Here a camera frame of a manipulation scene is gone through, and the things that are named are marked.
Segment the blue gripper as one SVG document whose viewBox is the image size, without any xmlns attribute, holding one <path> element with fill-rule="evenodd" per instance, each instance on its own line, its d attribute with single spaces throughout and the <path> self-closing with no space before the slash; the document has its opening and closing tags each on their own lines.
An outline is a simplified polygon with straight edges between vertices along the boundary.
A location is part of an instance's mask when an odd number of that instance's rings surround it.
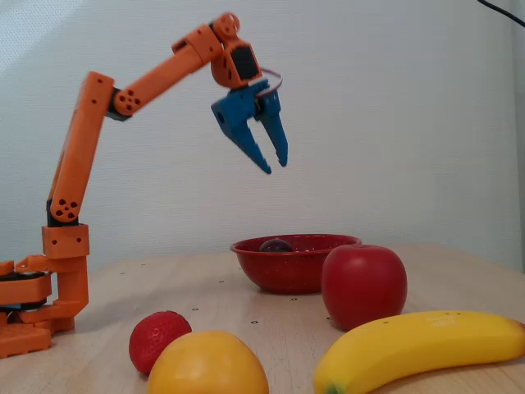
<svg viewBox="0 0 525 394">
<path fill-rule="evenodd" d="M 260 80 L 242 89 L 231 90 L 226 97 L 217 100 L 212 112 L 224 134 L 263 172 L 272 170 L 263 157 L 248 126 L 248 119 L 255 116 L 256 96 L 269 87 L 268 80 Z M 276 151 L 279 164 L 288 163 L 288 140 L 281 122 L 281 104 L 277 91 L 258 99 L 260 113 L 258 120 L 263 124 Z"/>
</svg>

